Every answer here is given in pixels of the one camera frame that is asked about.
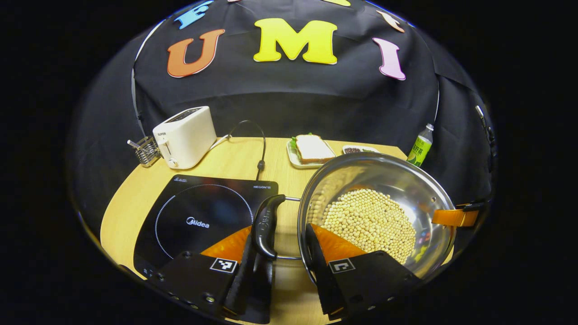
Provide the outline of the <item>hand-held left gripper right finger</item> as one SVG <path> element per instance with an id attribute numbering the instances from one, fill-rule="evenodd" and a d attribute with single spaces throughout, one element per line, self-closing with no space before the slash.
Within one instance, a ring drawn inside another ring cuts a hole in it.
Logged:
<path id="1" fill-rule="evenodd" d="M 306 226 L 306 243 L 322 310 L 330 320 L 372 310 L 422 284 L 388 253 L 366 253 L 312 223 Z"/>

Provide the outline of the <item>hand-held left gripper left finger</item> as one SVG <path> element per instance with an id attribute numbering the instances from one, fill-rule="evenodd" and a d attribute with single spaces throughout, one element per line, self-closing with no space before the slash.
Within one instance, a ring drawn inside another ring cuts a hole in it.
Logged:
<path id="1" fill-rule="evenodd" d="M 247 226 L 200 253 L 182 251 L 156 273 L 156 287 L 204 315 L 269 322 L 272 274 Z"/>

